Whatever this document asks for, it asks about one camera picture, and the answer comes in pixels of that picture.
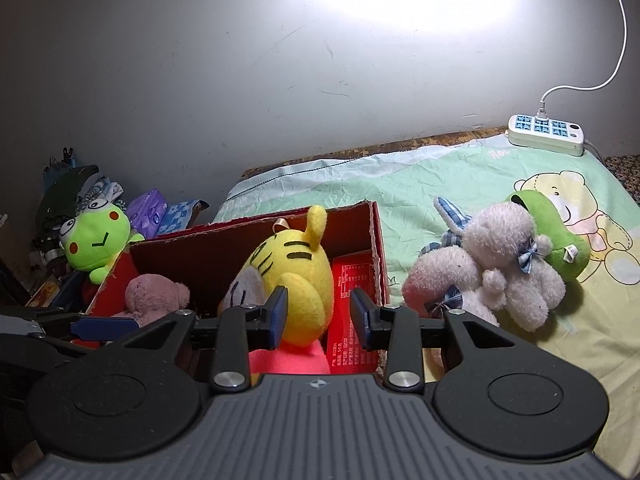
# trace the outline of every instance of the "gray wall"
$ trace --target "gray wall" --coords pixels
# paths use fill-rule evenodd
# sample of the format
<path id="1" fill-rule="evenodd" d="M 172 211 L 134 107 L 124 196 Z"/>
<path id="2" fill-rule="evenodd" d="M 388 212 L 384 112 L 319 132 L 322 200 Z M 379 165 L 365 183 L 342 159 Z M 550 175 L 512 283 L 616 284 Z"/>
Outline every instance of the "gray wall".
<path id="1" fill-rule="evenodd" d="M 622 70 L 557 92 L 604 155 L 640 153 L 640 0 Z M 616 0 L 0 0 L 0 210 L 26 237 L 50 155 L 129 197 L 217 207 L 247 168 L 535 112 L 605 80 Z"/>

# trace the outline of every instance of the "power strip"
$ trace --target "power strip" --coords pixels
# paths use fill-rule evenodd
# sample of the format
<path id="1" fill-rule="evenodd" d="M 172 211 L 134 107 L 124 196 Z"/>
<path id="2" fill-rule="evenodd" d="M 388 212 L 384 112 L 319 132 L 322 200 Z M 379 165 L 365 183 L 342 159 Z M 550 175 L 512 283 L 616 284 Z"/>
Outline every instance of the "power strip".
<path id="1" fill-rule="evenodd" d="M 516 146 L 573 156 L 581 156 L 584 151 L 584 134 L 582 128 L 575 123 L 514 115 L 509 119 L 509 129 L 505 133 L 509 142 Z"/>

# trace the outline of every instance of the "white plush head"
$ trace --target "white plush head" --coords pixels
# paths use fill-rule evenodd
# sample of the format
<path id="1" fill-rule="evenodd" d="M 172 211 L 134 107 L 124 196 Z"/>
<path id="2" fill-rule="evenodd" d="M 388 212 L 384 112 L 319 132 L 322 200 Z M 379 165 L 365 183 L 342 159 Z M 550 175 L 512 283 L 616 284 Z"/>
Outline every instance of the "white plush head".
<path id="1" fill-rule="evenodd" d="M 443 247 L 420 256 L 402 284 L 406 304 L 418 312 L 425 303 L 434 303 L 451 285 L 459 290 L 480 286 L 480 271 L 473 258 L 458 246 Z"/>
<path id="2" fill-rule="evenodd" d="M 483 269 L 509 265 L 536 235 L 533 216 L 513 202 L 501 202 L 479 212 L 466 226 L 462 247 Z"/>

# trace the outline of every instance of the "purple package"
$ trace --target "purple package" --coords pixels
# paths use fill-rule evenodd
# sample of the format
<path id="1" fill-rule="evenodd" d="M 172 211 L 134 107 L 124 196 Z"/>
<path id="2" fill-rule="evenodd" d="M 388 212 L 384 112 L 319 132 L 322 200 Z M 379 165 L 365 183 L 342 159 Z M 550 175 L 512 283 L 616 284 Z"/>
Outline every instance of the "purple package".
<path id="1" fill-rule="evenodd" d="M 133 200 L 127 207 L 126 215 L 131 227 L 138 231 L 145 240 L 151 240 L 160 227 L 160 221 L 166 212 L 166 200 L 157 189 Z"/>

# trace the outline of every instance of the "bed sheet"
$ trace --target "bed sheet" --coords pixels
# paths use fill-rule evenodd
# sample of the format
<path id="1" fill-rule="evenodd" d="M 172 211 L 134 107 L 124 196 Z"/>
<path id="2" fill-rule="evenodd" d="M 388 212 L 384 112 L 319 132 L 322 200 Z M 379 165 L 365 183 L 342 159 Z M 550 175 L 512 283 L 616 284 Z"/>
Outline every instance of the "bed sheet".
<path id="1" fill-rule="evenodd" d="M 535 334 L 508 317 L 501 326 L 590 371 L 610 400 L 595 452 L 620 474 L 640 472 L 640 208 L 590 153 L 581 157 L 518 148 L 504 136 L 459 146 L 356 160 L 316 160 L 239 183 L 215 221 L 319 203 L 378 202 L 392 299 L 421 247 L 446 229 L 433 208 L 445 196 L 473 215 L 514 189 L 537 189 L 567 226 L 589 239 L 591 260 Z M 428 378 L 437 369 L 428 362 Z"/>

